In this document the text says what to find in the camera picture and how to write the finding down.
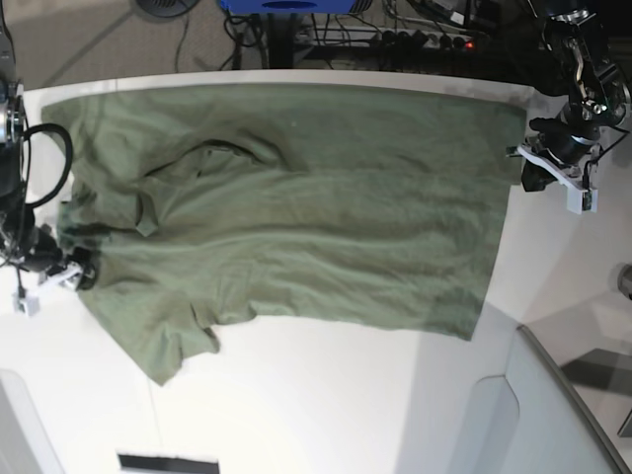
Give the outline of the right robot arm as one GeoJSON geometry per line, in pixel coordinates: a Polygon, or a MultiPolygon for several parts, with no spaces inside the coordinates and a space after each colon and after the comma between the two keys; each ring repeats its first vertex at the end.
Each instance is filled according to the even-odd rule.
{"type": "Polygon", "coordinates": [[[1,19],[1,265],[20,274],[37,273],[46,282],[70,284],[79,290],[93,287],[97,270],[91,253],[62,250],[49,230],[36,224],[35,210],[56,198],[68,181],[74,149],[61,125],[31,126],[25,108],[24,86],[17,75],[14,42],[1,19]],[[64,165],[55,186],[44,197],[27,201],[31,176],[32,138],[40,133],[61,139],[64,165]]]}

